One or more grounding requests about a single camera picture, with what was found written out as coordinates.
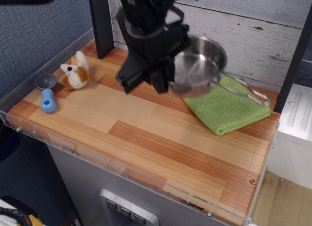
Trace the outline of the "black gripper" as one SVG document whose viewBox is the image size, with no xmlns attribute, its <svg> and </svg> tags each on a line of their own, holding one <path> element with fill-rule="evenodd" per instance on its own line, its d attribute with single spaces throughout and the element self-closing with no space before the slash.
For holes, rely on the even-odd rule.
<svg viewBox="0 0 312 226">
<path fill-rule="evenodd" d="M 174 82 L 175 56 L 191 44 L 189 25 L 182 20 L 162 22 L 150 32 L 142 31 L 127 20 L 122 8 L 117 21 L 128 47 L 128 57 L 116 75 L 122 90 L 128 94 L 145 81 L 158 94 L 166 93 Z"/>
</svg>

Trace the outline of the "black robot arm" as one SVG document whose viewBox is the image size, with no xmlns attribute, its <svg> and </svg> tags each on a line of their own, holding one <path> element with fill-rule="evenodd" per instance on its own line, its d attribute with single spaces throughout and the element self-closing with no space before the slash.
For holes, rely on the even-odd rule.
<svg viewBox="0 0 312 226">
<path fill-rule="evenodd" d="M 175 0 L 120 0 L 117 21 L 128 57 L 116 75 L 125 93 L 142 82 L 166 93 L 175 78 L 175 56 L 191 44 L 189 25 Z"/>
</svg>

